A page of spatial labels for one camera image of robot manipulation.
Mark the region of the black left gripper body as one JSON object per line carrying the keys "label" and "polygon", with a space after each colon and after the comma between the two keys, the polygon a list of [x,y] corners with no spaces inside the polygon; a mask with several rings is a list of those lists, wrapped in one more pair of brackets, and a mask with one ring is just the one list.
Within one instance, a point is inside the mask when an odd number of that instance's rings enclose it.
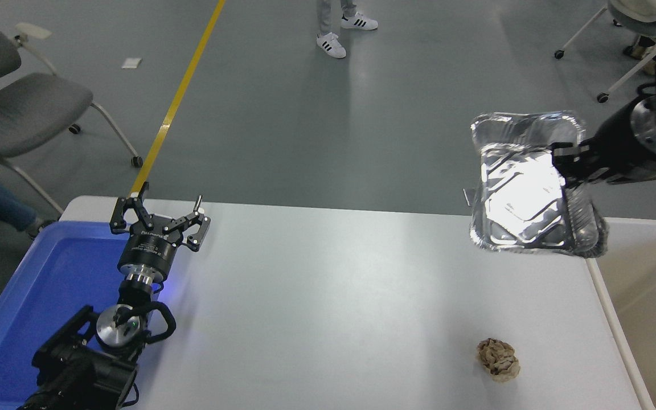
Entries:
{"label": "black left gripper body", "polygon": [[151,277],[153,282],[167,280],[177,249],[184,244],[184,234],[177,229],[164,231],[164,224],[133,224],[128,228],[126,241],[117,269],[130,274]]}

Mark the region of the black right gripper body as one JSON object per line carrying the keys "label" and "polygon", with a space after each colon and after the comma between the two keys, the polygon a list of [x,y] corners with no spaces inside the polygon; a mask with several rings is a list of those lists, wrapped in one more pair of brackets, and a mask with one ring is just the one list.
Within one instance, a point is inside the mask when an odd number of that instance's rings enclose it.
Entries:
{"label": "black right gripper body", "polygon": [[630,102],[590,140],[589,180],[624,184],[656,180],[656,103]]}

